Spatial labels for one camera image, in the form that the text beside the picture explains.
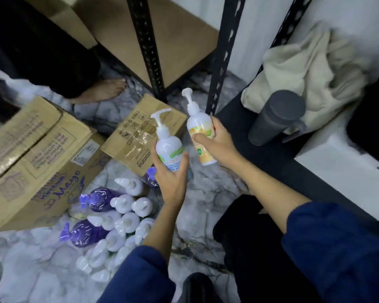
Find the beige cloth bag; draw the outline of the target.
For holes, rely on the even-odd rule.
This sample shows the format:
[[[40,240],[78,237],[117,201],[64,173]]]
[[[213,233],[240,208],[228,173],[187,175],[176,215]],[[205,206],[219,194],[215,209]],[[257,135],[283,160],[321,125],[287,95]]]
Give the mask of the beige cloth bag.
[[[362,97],[369,63],[358,55],[351,36],[317,23],[303,41],[264,54],[263,71],[243,90],[241,102],[259,113],[275,91],[292,91],[305,100],[306,133],[314,132]]]

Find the black metal shelf rack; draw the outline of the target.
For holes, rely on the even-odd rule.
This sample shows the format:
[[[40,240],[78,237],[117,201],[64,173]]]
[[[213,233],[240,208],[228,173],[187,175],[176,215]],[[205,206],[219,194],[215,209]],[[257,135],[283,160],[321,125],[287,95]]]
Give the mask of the black metal shelf rack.
[[[157,99],[166,103],[167,94],[171,92],[171,89],[175,88],[175,86],[172,85],[166,88],[164,85],[148,0],[126,1],[147,75],[150,78],[150,87],[148,88]],[[178,78],[178,83],[185,80],[187,76],[192,74],[196,68],[204,62],[212,65],[212,78],[206,107],[206,113],[209,115],[215,115],[216,113],[245,1],[246,0],[224,1],[217,47]],[[311,2],[312,0],[293,0],[270,48],[288,43]]]

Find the black bag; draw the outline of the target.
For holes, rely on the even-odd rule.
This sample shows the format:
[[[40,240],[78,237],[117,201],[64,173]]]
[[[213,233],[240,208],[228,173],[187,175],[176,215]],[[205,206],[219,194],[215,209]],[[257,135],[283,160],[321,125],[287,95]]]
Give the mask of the black bag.
[[[379,78],[366,87],[346,133],[355,145],[379,162]]]

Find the white pump bottle yellow label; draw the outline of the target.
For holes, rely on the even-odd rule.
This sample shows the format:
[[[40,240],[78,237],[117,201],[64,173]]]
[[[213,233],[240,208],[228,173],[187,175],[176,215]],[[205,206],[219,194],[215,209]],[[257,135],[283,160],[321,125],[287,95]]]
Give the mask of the white pump bottle yellow label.
[[[212,155],[206,150],[202,144],[194,141],[193,135],[203,134],[209,139],[213,139],[216,136],[215,127],[212,122],[211,116],[200,110],[197,102],[192,100],[192,89],[185,88],[182,90],[182,96],[187,99],[187,111],[189,119],[187,120],[187,130],[192,139],[194,148],[197,153],[197,157],[202,166],[208,166],[217,162]]]

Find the person's right hand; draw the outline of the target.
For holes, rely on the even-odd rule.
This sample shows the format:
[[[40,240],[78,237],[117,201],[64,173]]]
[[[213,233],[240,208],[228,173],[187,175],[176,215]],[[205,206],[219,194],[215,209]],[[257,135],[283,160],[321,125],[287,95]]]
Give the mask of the person's right hand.
[[[232,141],[231,134],[226,130],[220,120],[213,116],[211,118],[216,132],[214,140],[217,142],[217,149],[206,150],[221,165],[237,172],[246,164],[247,160],[237,151]]]

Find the small taped cardboard box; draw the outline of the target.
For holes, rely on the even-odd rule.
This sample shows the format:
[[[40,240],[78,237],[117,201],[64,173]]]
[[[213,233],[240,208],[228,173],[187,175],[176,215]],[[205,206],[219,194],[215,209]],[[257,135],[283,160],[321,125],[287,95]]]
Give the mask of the small taped cardboard box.
[[[151,147],[157,139],[157,124],[151,114],[170,108],[166,103],[145,94],[136,107],[118,125],[101,150],[142,177],[152,166]]]

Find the person's left hand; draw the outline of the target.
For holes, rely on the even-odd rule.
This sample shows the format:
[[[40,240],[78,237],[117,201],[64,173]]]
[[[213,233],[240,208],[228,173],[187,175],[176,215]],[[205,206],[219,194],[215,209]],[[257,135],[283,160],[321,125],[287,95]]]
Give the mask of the person's left hand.
[[[176,172],[171,172],[161,162],[156,153],[155,144],[151,153],[153,164],[157,169],[155,179],[159,184],[165,204],[180,210],[187,191],[187,177],[178,177]]]

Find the white pump bottle green label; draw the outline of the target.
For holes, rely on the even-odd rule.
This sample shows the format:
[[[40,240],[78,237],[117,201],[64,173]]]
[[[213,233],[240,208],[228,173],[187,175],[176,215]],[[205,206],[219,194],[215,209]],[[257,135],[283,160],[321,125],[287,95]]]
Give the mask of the white pump bottle green label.
[[[162,109],[151,114],[155,119],[157,127],[156,133],[158,141],[156,144],[156,153],[161,162],[171,171],[176,172],[180,168],[183,147],[181,140],[170,134],[169,128],[162,123],[160,115],[165,112],[171,112],[171,108]]]

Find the white box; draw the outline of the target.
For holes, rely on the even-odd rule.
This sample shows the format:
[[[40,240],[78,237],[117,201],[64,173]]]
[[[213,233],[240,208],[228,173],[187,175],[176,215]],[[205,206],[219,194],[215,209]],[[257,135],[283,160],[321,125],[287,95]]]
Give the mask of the white box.
[[[295,160],[379,221],[379,161],[347,136],[354,103],[316,131]]]

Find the large printed cardboard box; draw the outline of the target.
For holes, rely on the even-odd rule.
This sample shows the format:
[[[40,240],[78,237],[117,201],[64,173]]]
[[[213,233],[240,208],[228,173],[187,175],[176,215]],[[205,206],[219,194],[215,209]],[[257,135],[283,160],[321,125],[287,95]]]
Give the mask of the large printed cardboard box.
[[[54,225],[111,160],[106,137],[37,96],[0,127],[0,232]]]

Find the person's black trousers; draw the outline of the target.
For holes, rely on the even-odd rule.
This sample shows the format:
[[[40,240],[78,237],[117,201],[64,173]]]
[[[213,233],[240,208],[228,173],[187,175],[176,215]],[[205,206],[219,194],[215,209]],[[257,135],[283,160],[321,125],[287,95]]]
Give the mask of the person's black trousers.
[[[213,228],[241,303],[323,303],[283,250],[282,231],[251,195],[241,195]]]
[[[99,80],[96,56],[24,0],[0,0],[0,71],[28,80],[73,105]]]

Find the pile of white pump bottles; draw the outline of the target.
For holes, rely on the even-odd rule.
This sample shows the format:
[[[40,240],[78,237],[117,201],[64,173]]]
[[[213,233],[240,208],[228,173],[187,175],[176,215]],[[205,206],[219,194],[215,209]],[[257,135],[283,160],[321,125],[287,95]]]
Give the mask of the pile of white pump bottles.
[[[138,178],[117,178],[115,182],[123,188],[121,192],[124,194],[111,199],[114,210],[95,213],[82,208],[88,210],[85,219],[91,224],[110,231],[106,239],[85,247],[88,250],[76,260],[76,268],[99,283],[111,280],[121,263],[143,242],[154,224],[154,219],[150,218],[153,203],[147,197],[149,186]]]

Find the purple pump bottle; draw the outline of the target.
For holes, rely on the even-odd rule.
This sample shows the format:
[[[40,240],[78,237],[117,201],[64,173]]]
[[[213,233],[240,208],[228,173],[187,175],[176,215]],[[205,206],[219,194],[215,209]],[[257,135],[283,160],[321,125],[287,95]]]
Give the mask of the purple pump bottle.
[[[101,226],[94,226],[88,219],[78,221],[72,228],[67,222],[59,235],[59,241],[70,241],[77,248],[85,248],[106,239],[109,232]]]
[[[88,208],[95,213],[105,213],[114,210],[111,199],[120,197],[124,194],[121,191],[99,187],[91,193],[81,194],[79,201],[82,208]]]
[[[146,173],[144,175],[144,181],[150,188],[158,188],[159,185],[155,179],[155,175],[157,173],[157,169],[155,166],[147,168]]]

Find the black bench top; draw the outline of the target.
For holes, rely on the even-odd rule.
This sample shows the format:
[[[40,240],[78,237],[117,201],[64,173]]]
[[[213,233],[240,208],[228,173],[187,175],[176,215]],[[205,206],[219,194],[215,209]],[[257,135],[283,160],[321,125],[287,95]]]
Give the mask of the black bench top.
[[[252,145],[248,140],[248,131],[257,114],[243,107],[241,92],[216,116],[232,135],[240,154],[258,168],[309,199],[342,205],[360,220],[365,229],[379,236],[379,222],[375,218],[294,160],[313,133],[287,143],[282,143],[283,135],[280,135],[265,146]]]

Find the person's left forearm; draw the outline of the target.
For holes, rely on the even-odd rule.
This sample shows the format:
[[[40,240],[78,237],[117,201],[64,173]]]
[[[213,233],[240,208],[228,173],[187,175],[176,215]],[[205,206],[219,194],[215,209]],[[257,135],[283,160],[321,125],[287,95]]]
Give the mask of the person's left forearm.
[[[143,244],[121,263],[96,303],[171,303],[168,275],[172,238],[182,203],[165,203]]]

